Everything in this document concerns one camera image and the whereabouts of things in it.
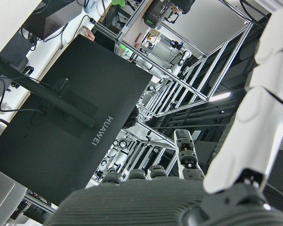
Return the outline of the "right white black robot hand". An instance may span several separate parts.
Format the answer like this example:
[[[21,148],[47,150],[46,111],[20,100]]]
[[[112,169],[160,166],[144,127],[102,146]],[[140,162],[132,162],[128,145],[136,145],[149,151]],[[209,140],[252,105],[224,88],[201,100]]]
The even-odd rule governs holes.
[[[263,190],[283,137],[283,7],[272,13],[254,56],[257,66],[219,153],[204,174],[188,131],[174,133],[178,177],[154,166],[73,192],[48,226],[283,226]]]

